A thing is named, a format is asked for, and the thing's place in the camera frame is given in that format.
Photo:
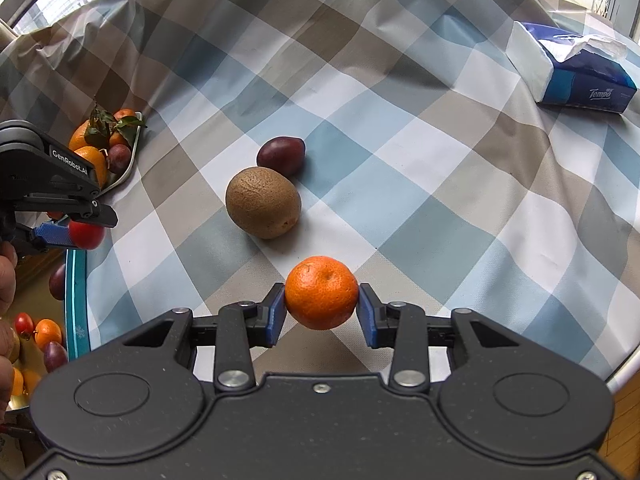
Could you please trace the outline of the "person's left hand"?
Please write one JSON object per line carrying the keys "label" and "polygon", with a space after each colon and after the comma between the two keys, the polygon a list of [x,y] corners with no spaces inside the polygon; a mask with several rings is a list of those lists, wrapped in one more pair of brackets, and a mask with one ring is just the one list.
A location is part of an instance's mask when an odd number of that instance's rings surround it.
{"label": "person's left hand", "polygon": [[[15,268],[17,265],[17,255],[14,247],[8,242],[1,243],[0,256],[0,300],[1,315],[5,315],[14,299],[16,289]],[[1,376],[0,376],[0,396],[1,396],[1,420],[4,420],[6,409],[11,400],[13,389],[13,365],[9,356],[13,350],[14,338],[11,327],[5,320],[1,320]]]}

